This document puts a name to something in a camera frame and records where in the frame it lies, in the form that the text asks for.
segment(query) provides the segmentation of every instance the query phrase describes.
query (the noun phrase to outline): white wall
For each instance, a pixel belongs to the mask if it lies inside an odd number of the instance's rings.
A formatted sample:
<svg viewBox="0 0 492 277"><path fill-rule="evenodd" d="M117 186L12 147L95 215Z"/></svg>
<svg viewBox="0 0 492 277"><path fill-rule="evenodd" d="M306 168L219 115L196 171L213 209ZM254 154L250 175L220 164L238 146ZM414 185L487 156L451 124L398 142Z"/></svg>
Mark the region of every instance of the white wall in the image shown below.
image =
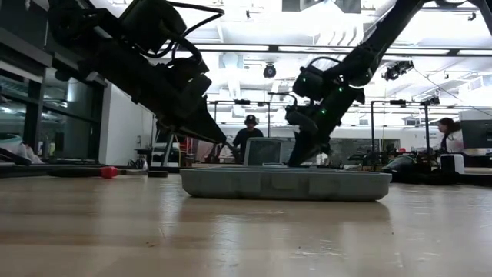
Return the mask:
<svg viewBox="0 0 492 277"><path fill-rule="evenodd" d="M226 135L235 135L243 125L221 125L221 129ZM258 128L266 136L268 133L267 126L259 125ZM294 137L292 127L272 127L272 137ZM430 130L430 146L438 145L441 140L439 131L435 128ZM411 147L425 147L425 129L424 128L376 128L374 132L376 139L400 139L400 147L410 150ZM336 128L331 135L336 139L370 139L371 127L340 127Z"/></svg>
<svg viewBox="0 0 492 277"><path fill-rule="evenodd" d="M141 146L150 144L153 114L134 104L130 97L115 85L104 92L99 162L106 165L127 165L136 159L138 136Z"/></svg>
<svg viewBox="0 0 492 277"><path fill-rule="evenodd" d="M492 120L492 110L469 110L460 112L460 121L467 120Z"/></svg>

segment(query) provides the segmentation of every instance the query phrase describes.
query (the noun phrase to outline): ceiling light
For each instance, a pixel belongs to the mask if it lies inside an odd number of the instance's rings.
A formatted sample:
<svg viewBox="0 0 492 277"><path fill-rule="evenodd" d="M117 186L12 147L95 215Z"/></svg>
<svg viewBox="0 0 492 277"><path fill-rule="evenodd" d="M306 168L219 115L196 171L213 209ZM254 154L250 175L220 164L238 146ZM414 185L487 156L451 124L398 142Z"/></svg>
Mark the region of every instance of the ceiling light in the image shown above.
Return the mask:
<svg viewBox="0 0 492 277"><path fill-rule="evenodd" d="M474 50L460 50L458 55L492 55L492 50L488 49L474 49Z"/></svg>
<svg viewBox="0 0 492 277"><path fill-rule="evenodd" d="M447 49L389 48L385 55L446 55L447 53L449 53Z"/></svg>
<svg viewBox="0 0 492 277"><path fill-rule="evenodd" d="M237 51L237 52L258 52L258 51L268 51L268 46L267 45L222 45L222 44L216 44L216 45L195 45L198 50L201 51L219 51L219 52L226 52L226 51Z"/></svg>

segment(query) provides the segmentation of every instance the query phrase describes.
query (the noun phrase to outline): table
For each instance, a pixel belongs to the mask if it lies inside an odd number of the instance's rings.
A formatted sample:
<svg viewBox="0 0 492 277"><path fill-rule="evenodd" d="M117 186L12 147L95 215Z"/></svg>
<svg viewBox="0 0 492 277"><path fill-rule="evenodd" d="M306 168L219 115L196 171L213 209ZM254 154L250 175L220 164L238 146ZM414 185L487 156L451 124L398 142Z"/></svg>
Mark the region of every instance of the table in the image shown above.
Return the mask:
<svg viewBox="0 0 492 277"><path fill-rule="evenodd" d="M492 190L392 185L380 202L189 198L180 177L0 181L1 276L481 277Z"/></svg>

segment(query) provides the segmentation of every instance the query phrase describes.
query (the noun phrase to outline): gray container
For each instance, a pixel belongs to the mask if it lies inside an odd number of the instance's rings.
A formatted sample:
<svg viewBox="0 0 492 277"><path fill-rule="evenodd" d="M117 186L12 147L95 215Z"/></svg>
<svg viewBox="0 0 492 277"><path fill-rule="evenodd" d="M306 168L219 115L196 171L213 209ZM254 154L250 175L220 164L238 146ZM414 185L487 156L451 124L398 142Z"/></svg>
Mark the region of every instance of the gray container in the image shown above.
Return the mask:
<svg viewBox="0 0 492 277"><path fill-rule="evenodd" d="M358 202L382 199L391 181L384 173L280 167L182 169L181 177L197 197Z"/></svg>

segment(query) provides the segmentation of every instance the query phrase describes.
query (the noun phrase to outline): window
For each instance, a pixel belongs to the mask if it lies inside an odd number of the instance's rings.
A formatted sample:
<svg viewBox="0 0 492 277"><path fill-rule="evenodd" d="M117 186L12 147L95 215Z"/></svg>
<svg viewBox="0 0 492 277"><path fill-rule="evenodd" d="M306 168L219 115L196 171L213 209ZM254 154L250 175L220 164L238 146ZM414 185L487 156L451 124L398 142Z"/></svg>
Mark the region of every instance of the window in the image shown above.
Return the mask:
<svg viewBox="0 0 492 277"><path fill-rule="evenodd" d="M0 139L6 135L24 135L25 105L7 100L0 103Z"/></svg>
<svg viewBox="0 0 492 277"><path fill-rule="evenodd" d="M4 94L28 96L29 80L3 69L0 69L0 86Z"/></svg>
<svg viewBox="0 0 492 277"><path fill-rule="evenodd" d="M76 78L63 76L55 68L46 69L43 92L45 106L61 108L67 113L82 117L100 117L93 87Z"/></svg>
<svg viewBox="0 0 492 277"><path fill-rule="evenodd" d="M400 139L381 139L379 140L382 151L398 150L400 148Z"/></svg>
<svg viewBox="0 0 492 277"><path fill-rule="evenodd" d="M38 154L47 149L44 157L57 159L97 159L98 126L43 109Z"/></svg>
<svg viewBox="0 0 492 277"><path fill-rule="evenodd" d="M405 125L406 126L415 126L418 124L418 121L416 119L407 119L405 120Z"/></svg>

